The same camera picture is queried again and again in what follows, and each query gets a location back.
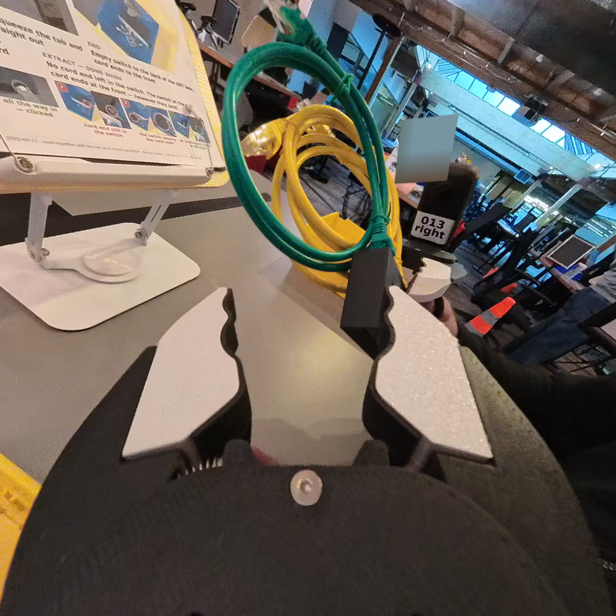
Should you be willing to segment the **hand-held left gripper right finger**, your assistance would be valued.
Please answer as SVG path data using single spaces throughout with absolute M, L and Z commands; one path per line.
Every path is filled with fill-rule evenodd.
M 362 420 L 393 466 L 433 455 L 489 463 L 493 451 L 458 341 L 398 287 L 386 290 L 384 346 L 374 359 Z

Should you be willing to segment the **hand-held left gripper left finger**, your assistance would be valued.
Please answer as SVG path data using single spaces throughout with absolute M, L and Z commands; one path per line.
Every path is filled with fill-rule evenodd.
M 252 413 L 237 356 L 233 291 L 220 287 L 159 340 L 123 458 L 178 451 L 220 458 L 227 443 L 251 442 Z

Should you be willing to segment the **black network switch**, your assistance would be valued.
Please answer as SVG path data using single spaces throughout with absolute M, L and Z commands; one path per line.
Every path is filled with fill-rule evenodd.
M 389 344 L 388 289 L 401 284 L 394 254 L 389 248 L 371 248 L 354 254 L 340 327 L 372 359 Z

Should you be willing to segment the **person's right forearm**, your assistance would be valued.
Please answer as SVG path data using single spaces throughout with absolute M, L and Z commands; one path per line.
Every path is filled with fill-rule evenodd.
M 460 328 L 473 351 L 541 435 L 569 478 L 601 558 L 615 566 L 615 375 L 522 366 Z

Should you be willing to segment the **person's right hand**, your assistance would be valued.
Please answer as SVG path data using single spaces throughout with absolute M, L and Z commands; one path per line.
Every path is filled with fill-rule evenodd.
M 432 313 L 455 338 L 458 337 L 459 325 L 457 316 L 445 297 L 438 297 L 434 300 Z

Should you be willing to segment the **orange traffic cone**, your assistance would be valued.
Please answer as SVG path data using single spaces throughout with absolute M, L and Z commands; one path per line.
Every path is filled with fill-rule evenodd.
M 481 279 L 481 292 L 489 293 L 494 290 L 501 291 L 503 293 L 511 293 L 517 287 L 517 281 L 519 280 L 519 272 L 516 267 L 505 268 L 492 268 Z
M 513 297 L 505 297 L 498 304 L 491 306 L 488 310 L 465 323 L 465 329 L 474 335 L 484 337 L 515 304 Z

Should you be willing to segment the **yellow plastic bin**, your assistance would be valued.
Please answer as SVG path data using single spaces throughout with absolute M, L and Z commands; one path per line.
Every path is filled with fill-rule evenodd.
M 350 242 L 353 246 L 358 243 L 365 231 L 359 225 L 351 220 L 342 219 L 337 212 L 321 217 L 321 220 L 330 228 L 330 230 L 342 236 L 344 240 Z M 302 239 L 307 244 L 320 250 L 336 252 L 342 251 L 344 248 L 341 245 L 336 245 L 335 248 L 329 247 L 320 237 L 317 232 L 309 225 L 301 232 Z M 344 272 L 322 272 L 311 269 L 298 263 L 294 263 L 295 268 L 302 273 L 306 278 L 313 281 L 315 284 L 329 289 L 338 296 L 345 298 L 349 273 Z

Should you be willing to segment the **computer monitor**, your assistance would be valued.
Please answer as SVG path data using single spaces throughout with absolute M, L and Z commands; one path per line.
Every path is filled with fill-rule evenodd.
M 214 38 L 229 45 L 234 37 L 240 6 L 236 1 L 215 1 L 210 30 Z
M 596 247 L 577 235 L 571 235 L 553 250 L 546 253 L 546 258 L 565 269 L 569 269 L 587 256 Z

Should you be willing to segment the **black tape strip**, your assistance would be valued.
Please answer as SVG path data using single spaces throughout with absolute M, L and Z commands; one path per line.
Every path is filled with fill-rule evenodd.
M 22 243 L 27 236 L 30 213 L 30 193 L 10 193 L 1 196 L 1 246 Z M 241 208 L 236 196 L 171 204 L 163 220 L 183 218 L 207 212 Z M 148 207 L 73 216 L 56 202 L 47 214 L 46 237 L 79 232 L 123 223 L 140 223 Z

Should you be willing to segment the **printed instruction sheet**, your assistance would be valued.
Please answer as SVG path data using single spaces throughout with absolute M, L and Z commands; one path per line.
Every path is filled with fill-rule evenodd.
M 174 1 L 1 1 L 1 154 L 224 169 Z

